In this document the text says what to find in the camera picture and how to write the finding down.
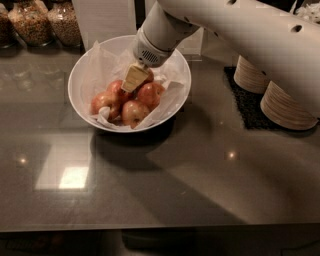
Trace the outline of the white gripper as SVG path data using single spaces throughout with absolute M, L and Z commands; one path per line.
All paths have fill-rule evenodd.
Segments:
M 128 67 L 121 88 L 133 92 L 148 78 L 148 67 L 162 66 L 176 47 L 198 29 L 198 26 L 170 15 L 156 1 L 134 39 L 133 56 L 138 63 Z

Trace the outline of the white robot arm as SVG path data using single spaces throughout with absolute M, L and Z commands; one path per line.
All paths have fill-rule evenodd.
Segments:
M 157 0 L 133 44 L 122 88 L 131 92 L 177 45 L 204 28 L 320 115 L 320 26 L 257 0 Z

